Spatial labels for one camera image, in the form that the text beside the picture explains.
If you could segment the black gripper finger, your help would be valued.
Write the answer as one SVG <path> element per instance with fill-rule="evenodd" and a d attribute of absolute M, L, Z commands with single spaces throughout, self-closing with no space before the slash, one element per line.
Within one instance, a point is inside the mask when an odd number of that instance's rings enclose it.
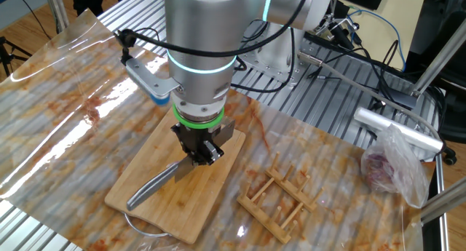
<path fill-rule="evenodd" d="M 193 153 L 193 161 L 197 165 L 212 165 L 224 155 L 224 152 L 213 141 L 204 140 L 197 144 Z"/>
<path fill-rule="evenodd" d="M 183 151 L 187 154 L 189 152 L 189 147 L 186 142 L 186 128 L 183 125 L 173 125 L 170 129 L 175 133 Z"/>

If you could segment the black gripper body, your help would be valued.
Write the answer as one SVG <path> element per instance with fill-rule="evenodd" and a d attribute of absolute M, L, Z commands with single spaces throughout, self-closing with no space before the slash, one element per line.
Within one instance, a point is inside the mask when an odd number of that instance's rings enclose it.
<path fill-rule="evenodd" d="M 186 142 L 189 147 L 188 154 L 193 154 L 198 143 L 204 140 L 213 141 L 213 134 L 208 132 L 208 129 L 193 129 L 183 125 L 186 128 Z"/>

